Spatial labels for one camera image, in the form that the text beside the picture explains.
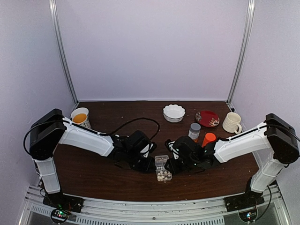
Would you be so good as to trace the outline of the clear plastic pill organizer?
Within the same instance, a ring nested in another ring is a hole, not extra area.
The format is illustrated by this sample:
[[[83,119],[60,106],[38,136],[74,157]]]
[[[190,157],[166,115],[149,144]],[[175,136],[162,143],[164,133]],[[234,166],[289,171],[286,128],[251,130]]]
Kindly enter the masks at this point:
[[[169,159],[168,155],[158,155],[154,157],[155,159],[155,166],[156,166],[156,171],[157,170],[166,170],[165,169],[165,164],[167,160]]]

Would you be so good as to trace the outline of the grey capped vitamin bottle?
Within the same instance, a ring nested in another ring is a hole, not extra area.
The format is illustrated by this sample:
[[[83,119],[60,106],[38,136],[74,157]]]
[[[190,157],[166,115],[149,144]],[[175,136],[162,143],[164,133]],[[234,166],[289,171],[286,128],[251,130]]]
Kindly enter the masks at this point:
[[[201,125],[198,123],[192,123],[189,128],[188,136],[194,141],[198,142]]]

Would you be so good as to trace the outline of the orange pill bottle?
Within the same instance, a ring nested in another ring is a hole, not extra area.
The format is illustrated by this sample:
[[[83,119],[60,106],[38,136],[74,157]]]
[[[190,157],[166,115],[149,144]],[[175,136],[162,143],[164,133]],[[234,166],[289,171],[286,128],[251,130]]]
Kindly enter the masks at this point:
[[[202,147],[204,148],[208,143],[214,142],[215,140],[216,136],[213,133],[206,133],[202,142]]]

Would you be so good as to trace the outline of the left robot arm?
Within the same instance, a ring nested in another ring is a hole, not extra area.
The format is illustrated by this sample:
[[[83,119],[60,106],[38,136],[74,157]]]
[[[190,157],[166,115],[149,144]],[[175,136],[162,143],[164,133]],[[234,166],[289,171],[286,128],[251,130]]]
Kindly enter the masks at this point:
[[[119,135],[116,130],[103,133],[87,128],[63,116],[62,110],[53,109],[35,123],[23,138],[23,148],[30,155],[42,179],[49,200],[57,208],[67,204],[63,195],[54,161],[55,153],[70,160],[72,150],[126,163],[132,170],[141,173],[155,171],[155,159],[151,153],[156,148],[152,138],[137,130],[130,135]]]

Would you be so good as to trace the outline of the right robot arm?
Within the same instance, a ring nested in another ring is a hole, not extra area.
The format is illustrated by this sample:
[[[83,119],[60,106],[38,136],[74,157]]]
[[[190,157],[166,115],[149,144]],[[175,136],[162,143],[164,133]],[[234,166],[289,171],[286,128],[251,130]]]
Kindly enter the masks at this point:
[[[299,141],[291,125],[270,113],[256,127],[228,138],[217,138],[204,147],[188,136],[167,140],[165,146],[173,157],[167,160],[165,168],[173,175],[195,167],[206,170],[248,153],[270,150],[269,158],[249,179],[247,190],[240,197],[240,203],[250,207],[281,170],[300,157]]]

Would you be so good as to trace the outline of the white pills in organizer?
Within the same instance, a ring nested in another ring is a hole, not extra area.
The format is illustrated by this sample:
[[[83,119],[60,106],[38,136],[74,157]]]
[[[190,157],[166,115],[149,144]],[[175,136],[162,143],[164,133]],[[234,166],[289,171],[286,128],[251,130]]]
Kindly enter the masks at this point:
[[[168,170],[157,170],[157,180],[158,181],[168,181],[172,179],[172,174]]]

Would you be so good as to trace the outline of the white fluted ceramic bowl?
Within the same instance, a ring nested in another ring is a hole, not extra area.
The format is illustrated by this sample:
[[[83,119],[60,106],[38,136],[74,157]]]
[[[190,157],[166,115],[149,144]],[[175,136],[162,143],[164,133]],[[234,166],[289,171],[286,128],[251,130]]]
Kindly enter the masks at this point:
[[[163,108],[163,116],[164,118],[171,123],[178,123],[183,120],[185,116],[185,109],[181,105],[166,105]]]

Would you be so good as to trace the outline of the red floral saucer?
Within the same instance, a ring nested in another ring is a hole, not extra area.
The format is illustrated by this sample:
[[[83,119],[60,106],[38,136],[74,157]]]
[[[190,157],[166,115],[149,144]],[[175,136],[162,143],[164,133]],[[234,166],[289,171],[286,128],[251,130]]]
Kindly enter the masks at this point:
[[[220,124],[219,116],[208,110],[201,110],[195,114],[195,120],[202,126],[213,128]]]

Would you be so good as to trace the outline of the cream ribbed ceramic mug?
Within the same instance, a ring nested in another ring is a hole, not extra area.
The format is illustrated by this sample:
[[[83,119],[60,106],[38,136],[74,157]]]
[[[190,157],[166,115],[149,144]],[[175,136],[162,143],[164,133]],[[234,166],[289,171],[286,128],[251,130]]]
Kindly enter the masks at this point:
[[[242,132],[241,117],[235,112],[229,112],[222,124],[222,128],[228,133],[240,134]]]

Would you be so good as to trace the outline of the floral mug yellow inside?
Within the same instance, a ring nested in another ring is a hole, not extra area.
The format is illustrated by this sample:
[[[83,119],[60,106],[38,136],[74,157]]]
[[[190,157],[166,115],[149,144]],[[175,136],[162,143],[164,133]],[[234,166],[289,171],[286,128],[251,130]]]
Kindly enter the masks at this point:
[[[82,127],[91,129],[89,110],[85,107],[80,107],[72,111],[71,120]]]

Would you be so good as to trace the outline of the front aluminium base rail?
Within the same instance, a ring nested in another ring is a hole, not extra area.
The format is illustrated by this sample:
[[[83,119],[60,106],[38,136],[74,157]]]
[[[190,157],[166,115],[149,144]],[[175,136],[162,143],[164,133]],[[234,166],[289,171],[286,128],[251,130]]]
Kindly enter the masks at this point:
[[[29,185],[17,225],[55,225],[51,206],[43,204],[40,184]],[[170,202],[126,202],[81,197],[81,212],[71,212],[62,225],[292,225],[277,184],[263,194],[256,208],[229,212],[224,196]],[[258,211],[258,220],[244,222],[245,211]]]

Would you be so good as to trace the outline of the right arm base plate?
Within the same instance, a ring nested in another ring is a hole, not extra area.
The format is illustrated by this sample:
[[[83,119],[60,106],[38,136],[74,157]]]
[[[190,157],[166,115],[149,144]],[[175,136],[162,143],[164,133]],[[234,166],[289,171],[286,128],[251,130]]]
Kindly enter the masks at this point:
[[[243,210],[265,202],[262,196],[234,195],[224,198],[227,212]]]

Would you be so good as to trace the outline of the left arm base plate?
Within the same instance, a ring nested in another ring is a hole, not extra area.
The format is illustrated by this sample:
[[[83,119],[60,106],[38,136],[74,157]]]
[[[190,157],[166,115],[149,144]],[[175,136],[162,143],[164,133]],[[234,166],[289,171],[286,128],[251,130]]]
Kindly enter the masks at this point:
[[[84,199],[63,193],[45,194],[43,204],[60,210],[80,213]]]

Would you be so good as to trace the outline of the aluminium frame post right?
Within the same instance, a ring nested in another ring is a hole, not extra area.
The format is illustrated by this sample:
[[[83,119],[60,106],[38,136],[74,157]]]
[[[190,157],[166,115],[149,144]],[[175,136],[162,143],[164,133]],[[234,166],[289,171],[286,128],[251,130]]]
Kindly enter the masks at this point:
[[[229,95],[228,95],[228,98],[226,101],[227,105],[230,108],[232,108],[234,94],[235,94],[236,88],[238,86],[238,81],[239,81],[239,78],[240,78],[240,75],[242,72],[242,67],[243,67],[243,63],[245,60],[247,47],[249,44],[251,31],[252,31],[252,27],[253,27],[254,16],[255,16],[255,0],[249,0],[248,7],[247,7],[246,19],[245,19],[245,26],[244,26],[244,31],[243,31],[243,37],[242,37],[242,42],[241,42],[241,46],[240,46],[240,53],[238,56],[238,61],[237,61],[232,85],[231,85]]]

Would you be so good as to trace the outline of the aluminium frame post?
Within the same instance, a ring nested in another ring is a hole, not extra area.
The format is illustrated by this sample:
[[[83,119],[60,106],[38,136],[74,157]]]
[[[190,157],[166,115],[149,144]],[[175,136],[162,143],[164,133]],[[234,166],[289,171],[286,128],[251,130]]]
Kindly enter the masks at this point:
[[[244,26],[244,31],[243,31],[243,37],[242,37],[242,42],[241,42],[241,46],[240,46],[240,53],[238,56],[238,61],[237,61],[232,85],[231,85],[229,95],[228,95],[228,98],[226,101],[227,105],[230,108],[232,108],[234,94],[235,94],[236,88],[238,86],[238,81],[239,81],[239,78],[240,78],[240,75],[242,72],[242,67],[243,67],[243,63],[245,60],[247,47],[249,44],[251,31],[252,31],[252,27],[253,27],[254,16],[255,16],[255,0],[249,0],[248,7],[247,7],[246,19],[245,19],[245,26]]]
[[[75,105],[78,105],[79,101],[78,101],[77,95],[75,93],[75,88],[74,88],[72,78],[70,75],[68,62],[67,62],[67,58],[66,58],[66,53],[65,53],[64,46],[63,46],[63,39],[61,36],[61,31],[60,31],[60,24],[59,24],[59,17],[58,17],[56,1],[49,0],[49,7],[50,7],[50,14],[52,17],[54,33],[56,36],[56,42],[57,42],[57,46],[58,46],[58,52],[59,52],[59,56],[60,56],[60,61],[61,61],[64,77],[66,79],[67,87],[70,91],[73,103]]]

